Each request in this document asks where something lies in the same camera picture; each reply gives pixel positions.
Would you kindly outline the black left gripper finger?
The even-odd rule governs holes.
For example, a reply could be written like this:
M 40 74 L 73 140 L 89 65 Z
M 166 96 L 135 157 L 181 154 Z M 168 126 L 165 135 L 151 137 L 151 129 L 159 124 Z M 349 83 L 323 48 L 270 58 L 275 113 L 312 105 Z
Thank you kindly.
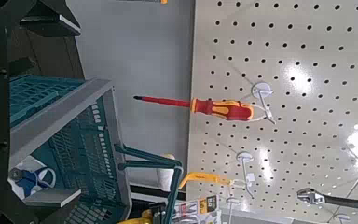
M 36 0 L 20 27 L 43 37 L 80 36 L 81 27 L 66 0 Z
M 37 224 L 64 224 L 80 195 L 81 189 L 42 189 L 23 202 L 35 213 Z

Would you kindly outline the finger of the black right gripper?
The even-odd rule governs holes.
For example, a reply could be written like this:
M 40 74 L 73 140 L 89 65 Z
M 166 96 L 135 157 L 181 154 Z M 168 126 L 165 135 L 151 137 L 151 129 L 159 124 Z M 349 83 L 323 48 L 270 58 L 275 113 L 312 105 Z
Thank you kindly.
M 165 217 L 166 217 L 166 203 L 151 203 L 150 204 L 150 211 L 152 216 L 152 223 L 153 224 L 165 224 Z

